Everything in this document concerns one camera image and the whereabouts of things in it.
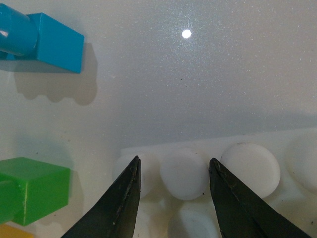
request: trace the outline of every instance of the white surface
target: white surface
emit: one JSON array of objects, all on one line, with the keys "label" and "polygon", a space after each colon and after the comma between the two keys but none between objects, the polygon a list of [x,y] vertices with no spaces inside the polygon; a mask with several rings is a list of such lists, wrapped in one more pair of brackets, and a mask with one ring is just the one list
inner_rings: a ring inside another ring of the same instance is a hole
[{"label": "white surface", "polygon": [[217,238],[218,227],[202,213],[181,210],[168,224],[168,238]]},{"label": "white surface", "polygon": [[117,159],[112,169],[112,180],[115,181],[135,156],[141,160],[141,198],[145,197],[157,185],[159,180],[159,162],[151,153],[139,151],[123,155]]},{"label": "white surface", "polygon": [[160,176],[167,190],[181,200],[192,200],[205,192],[209,183],[206,156],[198,149],[184,147],[167,155]]},{"label": "white surface", "polygon": [[237,143],[221,156],[220,162],[259,197],[274,192],[280,180],[280,168],[274,155],[253,143]]},{"label": "white surface", "polygon": [[[122,148],[221,138],[210,151],[220,157],[226,136],[317,126],[317,1],[2,3],[85,35],[79,75],[0,71],[0,159],[73,170],[69,205],[24,228],[36,238],[61,237],[94,205]],[[165,201],[152,195],[144,199]],[[308,198],[289,196],[278,208],[296,220],[285,211],[305,202],[293,211],[301,223],[317,214]],[[181,206],[168,201],[171,211],[154,218],[163,234]],[[305,228],[317,237],[314,227]]]},{"label": "white surface", "polygon": [[294,140],[287,166],[290,174],[307,190],[317,194],[317,134],[307,133]]}]

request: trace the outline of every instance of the light spot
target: light spot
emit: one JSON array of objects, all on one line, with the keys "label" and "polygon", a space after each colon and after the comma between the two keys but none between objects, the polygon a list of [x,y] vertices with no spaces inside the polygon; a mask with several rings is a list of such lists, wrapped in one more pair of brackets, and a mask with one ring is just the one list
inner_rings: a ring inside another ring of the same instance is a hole
[{"label": "light spot", "polygon": [[192,32],[189,29],[183,31],[182,36],[187,39],[192,35]]}]

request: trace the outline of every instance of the green block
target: green block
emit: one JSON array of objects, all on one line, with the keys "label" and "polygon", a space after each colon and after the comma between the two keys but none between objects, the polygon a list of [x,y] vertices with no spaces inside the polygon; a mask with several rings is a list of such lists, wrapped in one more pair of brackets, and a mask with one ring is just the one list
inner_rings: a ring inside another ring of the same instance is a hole
[{"label": "green block", "polygon": [[[68,204],[70,169],[24,157],[0,161],[0,182],[12,181],[21,192],[21,207],[13,222],[26,226]],[[6,214],[1,206],[17,200],[12,187],[0,183],[0,223]]]}]

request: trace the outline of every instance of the white foam cylinder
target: white foam cylinder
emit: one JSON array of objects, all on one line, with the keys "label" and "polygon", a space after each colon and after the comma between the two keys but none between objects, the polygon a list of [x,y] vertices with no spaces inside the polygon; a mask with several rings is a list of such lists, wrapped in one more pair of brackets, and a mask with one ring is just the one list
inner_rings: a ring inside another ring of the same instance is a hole
[{"label": "white foam cylinder", "polygon": [[209,183],[207,160],[202,152],[191,147],[167,155],[160,166],[160,176],[167,190],[181,200],[201,196]]},{"label": "white foam cylinder", "polygon": [[217,238],[217,227],[205,214],[181,210],[169,221],[168,238]]},{"label": "white foam cylinder", "polygon": [[279,164],[263,146],[234,144],[222,154],[220,162],[261,198],[269,196],[279,184]]}]

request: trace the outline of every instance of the blue cylinder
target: blue cylinder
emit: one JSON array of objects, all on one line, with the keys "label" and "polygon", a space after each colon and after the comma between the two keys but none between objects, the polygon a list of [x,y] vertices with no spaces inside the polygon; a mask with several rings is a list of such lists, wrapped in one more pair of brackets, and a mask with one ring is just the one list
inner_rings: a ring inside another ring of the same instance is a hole
[{"label": "blue cylinder", "polygon": [[0,4],[0,51],[29,55],[35,49],[37,38],[36,25],[27,15]]}]

